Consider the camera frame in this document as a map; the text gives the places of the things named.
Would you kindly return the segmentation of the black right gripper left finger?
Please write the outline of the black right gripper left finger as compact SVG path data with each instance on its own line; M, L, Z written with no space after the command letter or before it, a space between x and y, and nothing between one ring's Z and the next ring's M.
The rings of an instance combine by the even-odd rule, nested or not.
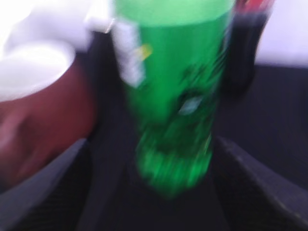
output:
M88 142L80 139L34 176L0 194L0 229L74 231L91 177Z

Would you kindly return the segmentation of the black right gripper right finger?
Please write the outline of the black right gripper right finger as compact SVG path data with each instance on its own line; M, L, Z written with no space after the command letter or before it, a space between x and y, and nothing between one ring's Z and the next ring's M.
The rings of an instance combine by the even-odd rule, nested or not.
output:
M232 231L306 231L308 192L217 137L212 176Z

